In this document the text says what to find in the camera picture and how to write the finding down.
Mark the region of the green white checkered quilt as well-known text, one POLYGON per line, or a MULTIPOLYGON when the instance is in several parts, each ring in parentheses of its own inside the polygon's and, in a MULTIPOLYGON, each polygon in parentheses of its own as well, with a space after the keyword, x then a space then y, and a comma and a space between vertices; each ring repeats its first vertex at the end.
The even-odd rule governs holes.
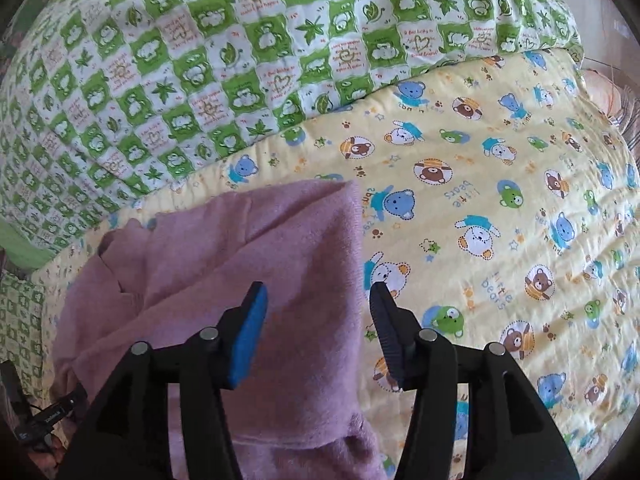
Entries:
POLYGON ((41 266, 195 169, 431 68, 584 55, 564 0, 26 0, 1 38, 1 231, 41 266))

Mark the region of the purple knit sweater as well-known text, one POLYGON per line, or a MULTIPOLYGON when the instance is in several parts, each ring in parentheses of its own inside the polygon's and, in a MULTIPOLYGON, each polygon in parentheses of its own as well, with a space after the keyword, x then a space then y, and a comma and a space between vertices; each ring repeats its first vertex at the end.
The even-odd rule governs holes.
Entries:
POLYGON ((226 193, 104 235, 67 291, 52 396, 95 396, 138 340, 182 344, 265 285, 250 370, 222 396, 247 479, 381 479, 358 403, 361 214, 354 182, 226 193))

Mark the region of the green patterned pillow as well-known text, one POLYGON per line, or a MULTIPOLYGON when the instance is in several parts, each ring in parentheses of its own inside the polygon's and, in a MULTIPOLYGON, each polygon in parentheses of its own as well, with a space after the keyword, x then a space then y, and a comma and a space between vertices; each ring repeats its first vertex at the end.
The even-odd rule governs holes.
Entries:
POLYGON ((42 390, 44 288, 4 272, 0 300, 1 361, 14 364, 23 390, 38 399, 42 390))

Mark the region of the yellow bear print bedsheet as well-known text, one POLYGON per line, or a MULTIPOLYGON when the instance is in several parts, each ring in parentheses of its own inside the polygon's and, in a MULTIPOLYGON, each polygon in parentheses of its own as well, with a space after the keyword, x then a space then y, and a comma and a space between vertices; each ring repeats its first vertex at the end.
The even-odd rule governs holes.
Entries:
POLYGON ((155 244, 120 248, 157 304, 204 272, 201 249, 238 218, 212 200, 296 181, 354 182, 361 299, 383 283, 456 344, 500 341, 559 426, 578 472, 610 456, 639 404, 639 174, 562 50, 451 65, 301 120, 262 113, 242 138, 222 92, 189 58, 133 88, 81 133, 91 154, 142 174, 152 194, 103 221, 155 244))

